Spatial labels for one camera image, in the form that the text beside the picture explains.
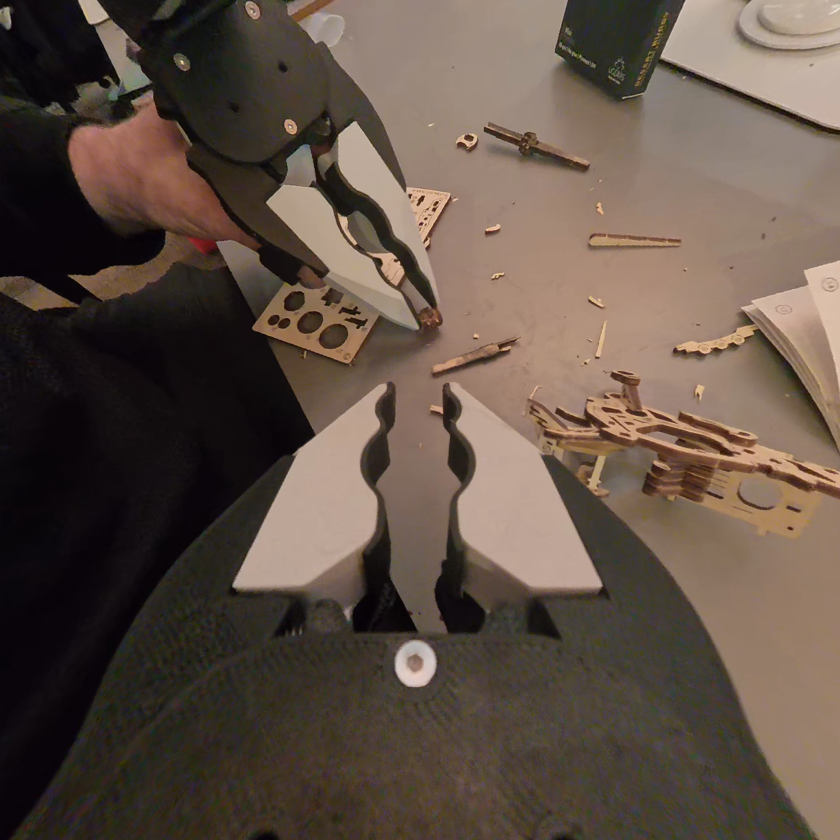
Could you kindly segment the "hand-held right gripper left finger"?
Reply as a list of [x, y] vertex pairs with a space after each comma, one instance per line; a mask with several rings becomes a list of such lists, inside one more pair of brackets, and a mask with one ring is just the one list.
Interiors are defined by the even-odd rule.
[[396, 389], [376, 386], [293, 456], [247, 551], [237, 593], [278, 592], [353, 609], [391, 577], [377, 482], [390, 465]]

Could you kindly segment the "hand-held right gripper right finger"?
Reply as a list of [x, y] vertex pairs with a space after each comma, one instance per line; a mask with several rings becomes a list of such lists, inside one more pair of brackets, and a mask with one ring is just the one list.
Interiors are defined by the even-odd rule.
[[459, 384], [443, 388], [449, 506], [441, 581], [489, 613], [539, 597], [599, 595], [600, 575], [535, 444]]

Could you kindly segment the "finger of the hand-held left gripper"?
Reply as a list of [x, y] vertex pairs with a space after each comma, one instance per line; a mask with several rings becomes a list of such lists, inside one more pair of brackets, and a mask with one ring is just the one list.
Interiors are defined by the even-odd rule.
[[318, 189], [283, 185], [266, 204], [325, 265], [329, 285], [394, 323], [408, 329], [421, 327], [402, 292], [382, 276], [372, 257], [345, 237], [332, 206]]
[[398, 265], [408, 306], [437, 309], [437, 283], [410, 197], [357, 122], [316, 150], [315, 172], [354, 246], [382, 278], [384, 268]]

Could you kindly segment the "wooden buggy model chassis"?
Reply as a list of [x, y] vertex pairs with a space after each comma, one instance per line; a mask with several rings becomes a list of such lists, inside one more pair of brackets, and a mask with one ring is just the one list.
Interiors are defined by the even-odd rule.
[[682, 499], [750, 525], [760, 536], [798, 538], [821, 499], [838, 500], [838, 470], [761, 445], [755, 434], [692, 413], [671, 415], [643, 404], [640, 378], [613, 371], [617, 392], [586, 399], [582, 414], [550, 410], [533, 392], [526, 414], [538, 428], [544, 455], [593, 457], [576, 476], [605, 498], [602, 472], [609, 456], [637, 448], [653, 454], [642, 492]]

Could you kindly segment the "person's left forearm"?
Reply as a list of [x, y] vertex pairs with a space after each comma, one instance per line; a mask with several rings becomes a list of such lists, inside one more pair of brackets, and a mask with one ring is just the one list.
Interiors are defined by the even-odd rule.
[[162, 230], [113, 232], [84, 197], [68, 147], [73, 131], [88, 125], [2, 97], [2, 277], [25, 277], [73, 303], [95, 297], [71, 276], [140, 266], [165, 246]]

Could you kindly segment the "wooden parts sheet small cutouts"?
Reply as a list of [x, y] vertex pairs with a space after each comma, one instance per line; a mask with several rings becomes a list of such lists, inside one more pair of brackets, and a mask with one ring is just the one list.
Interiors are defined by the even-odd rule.
[[[452, 196], [447, 192], [440, 192], [419, 187], [408, 187], [406, 190], [416, 226], [423, 245], [426, 249], [431, 244], [431, 237], [435, 225], [442, 216]], [[384, 278], [395, 287], [403, 283], [404, 271], [399, 259], [393, 254], [382, 258], [382, 273]]]

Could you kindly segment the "wooden parts sheet round holes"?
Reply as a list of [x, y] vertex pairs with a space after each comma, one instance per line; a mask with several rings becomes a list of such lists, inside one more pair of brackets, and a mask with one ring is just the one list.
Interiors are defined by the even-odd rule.
[[378, 315], [338, 289], [283, 285], [253, 330], [302, 351], [351, 364]]

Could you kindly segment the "person's left hand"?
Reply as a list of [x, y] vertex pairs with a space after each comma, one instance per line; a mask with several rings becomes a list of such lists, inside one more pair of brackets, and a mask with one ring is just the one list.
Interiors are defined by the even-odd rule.
[[73, 129], [68, 154], [73, 175], [93, 211], [114, 233], [149, 230], [188, 238], [260, 244], [228, 216], [214, 190], [188, 164], [190, 144], [152, 100], [109, 125]]

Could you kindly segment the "wooden axle with cross piece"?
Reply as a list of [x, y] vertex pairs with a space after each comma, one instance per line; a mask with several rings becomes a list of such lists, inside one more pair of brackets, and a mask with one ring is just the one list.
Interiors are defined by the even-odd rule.
[[493, 122], [487, 123], [483, 131], [490, 137], [515, 146], [523, 157], [529, 158], [536, 155], [543, 159], [558, 162], [578, 172], [588, 172], [591, 167], [589, 161], [540, 141], [535, 132], [520, 133], [503, 128]]

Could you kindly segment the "wooden scrap pieces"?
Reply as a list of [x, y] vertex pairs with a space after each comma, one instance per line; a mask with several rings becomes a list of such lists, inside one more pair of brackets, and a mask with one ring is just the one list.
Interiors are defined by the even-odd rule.
[[499, 342], [482, 345], [445, 362], [434, 364], [430, 369], [430, 373], [432, 376], [439, 376], [447, 374], [451, 371], [461, 370], [472, 364], [490, 361], [500, 355], [510, 352], [519, 340], [520, 336], [517, 336], [514, 338], [504, 339]]

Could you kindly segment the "person's black clothing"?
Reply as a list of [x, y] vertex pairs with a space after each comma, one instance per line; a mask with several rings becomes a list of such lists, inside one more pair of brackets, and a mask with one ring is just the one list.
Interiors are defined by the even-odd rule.
[[254, 321], [224, 269], [71, 309], [2, 298], [2, 838], [161, 577], [313, 436]]

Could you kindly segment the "wavy wooden strip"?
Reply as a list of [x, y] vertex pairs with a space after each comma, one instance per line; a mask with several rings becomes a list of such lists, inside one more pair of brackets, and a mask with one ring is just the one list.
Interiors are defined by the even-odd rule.
[[730, 332], [718, 339], [709, 339], [706, 341], [686, 341], [674, 347], [675, 354], [684, 355], [709, 355], [718, 351], [728, 350], [730, 348], [739, 347], [745, 344], [747, 339], [751, 338], [755, 333], [759, 332], [760, 328], [754, 324], [745, 324], [733, 332]]

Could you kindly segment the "dark green kit box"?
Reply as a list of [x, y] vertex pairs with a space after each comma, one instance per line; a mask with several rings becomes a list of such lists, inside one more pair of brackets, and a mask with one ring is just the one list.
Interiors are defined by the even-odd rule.
[[640, 97], [684, 4], [568, 1], [555, 53], [611, 97]]

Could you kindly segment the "white instruction booklet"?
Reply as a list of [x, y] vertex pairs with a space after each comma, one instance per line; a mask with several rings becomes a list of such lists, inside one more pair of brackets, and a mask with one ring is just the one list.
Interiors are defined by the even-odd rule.
[[742, 312], [797, 374], [839, 445], [839, 263], [804, 274], [805, 286], [755, 299]]

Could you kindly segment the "white desk lamp stand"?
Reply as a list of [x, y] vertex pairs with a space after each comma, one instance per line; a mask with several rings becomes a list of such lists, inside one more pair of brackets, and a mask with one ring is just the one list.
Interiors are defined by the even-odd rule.
[[839, 131], [838, 32], [766, 30], [763, 2], [687, 1], [662, 55], [668, 65], [832, 133]]

